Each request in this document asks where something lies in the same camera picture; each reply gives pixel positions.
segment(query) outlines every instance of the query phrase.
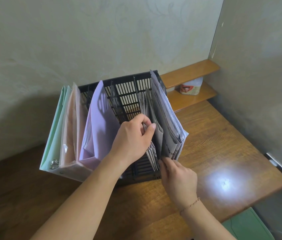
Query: wall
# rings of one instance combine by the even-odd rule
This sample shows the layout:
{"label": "wall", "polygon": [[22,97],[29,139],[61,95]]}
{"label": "wall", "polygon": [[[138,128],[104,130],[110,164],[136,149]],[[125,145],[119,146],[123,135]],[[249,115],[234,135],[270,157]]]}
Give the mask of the wall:
{"label": "wall", "polygon": [[224,0],[209,58],[211,102],[282,164],[282,0]]}
{"label": "wall", "polygon": [[207,59],[223,0],[0,0],[0,159],[47,139],[62,85]]}

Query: hand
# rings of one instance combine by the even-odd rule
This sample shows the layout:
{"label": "hand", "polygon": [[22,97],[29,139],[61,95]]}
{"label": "hand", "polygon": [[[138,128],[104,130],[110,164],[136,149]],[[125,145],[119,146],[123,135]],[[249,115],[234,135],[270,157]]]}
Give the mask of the hand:
{"label": "hand", "polygon": [[197,174],[168,157],[159,160],[159,165],[162,185],[177,208],[181,211],[194,203],[197,200]]}
{"label": "hand", "polygon": [[[142,122],[147,125],[144,131]],[[150,146],[156,125],[144,114],[123,122],[112,144],[109,155],[123,161],[125,169],[144,155]]]}

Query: label on jar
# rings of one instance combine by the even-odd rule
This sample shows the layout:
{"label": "label on jar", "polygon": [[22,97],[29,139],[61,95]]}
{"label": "label on jar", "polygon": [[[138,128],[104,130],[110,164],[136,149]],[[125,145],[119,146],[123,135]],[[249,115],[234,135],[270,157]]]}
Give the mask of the label on jar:
{"label": "label on jar", "polygon": [[180,85],[180,93],[186,95],[198,95],[200,92],[201,86],[189,86],[189,85]]}

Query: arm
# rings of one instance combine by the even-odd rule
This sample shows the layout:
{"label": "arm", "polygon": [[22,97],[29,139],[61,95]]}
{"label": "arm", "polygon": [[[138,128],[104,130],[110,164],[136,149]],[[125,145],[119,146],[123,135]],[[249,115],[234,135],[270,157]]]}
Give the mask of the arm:
{"label": "arm", "polygon": [[[142,122],[148,126],[146,131]],[[31,239],[92,240],[115,183],[131,163],[144,155],[154,130],[155,124],[143,114],[124,122],[110,153]]]}
{"label": "arm", "polygon": [[197,198],[197,174],[170,158],[159,160],[162,185],[198,239],[235,240]]}

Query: forearm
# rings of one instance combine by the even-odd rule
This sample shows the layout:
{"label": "forearm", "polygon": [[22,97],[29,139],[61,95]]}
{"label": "forearm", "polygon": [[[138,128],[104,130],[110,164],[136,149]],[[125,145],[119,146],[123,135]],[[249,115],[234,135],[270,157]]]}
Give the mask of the forearm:
{"label": "forearm", "polygon": [[182,217],[200,240],[231,240],[235,239],[205,208],[201,201],[186,209]]}
{"label": "forearm", "polygon": [[124,166],[103,159],[97,169],[36,232],[32,240],[93,239]]}

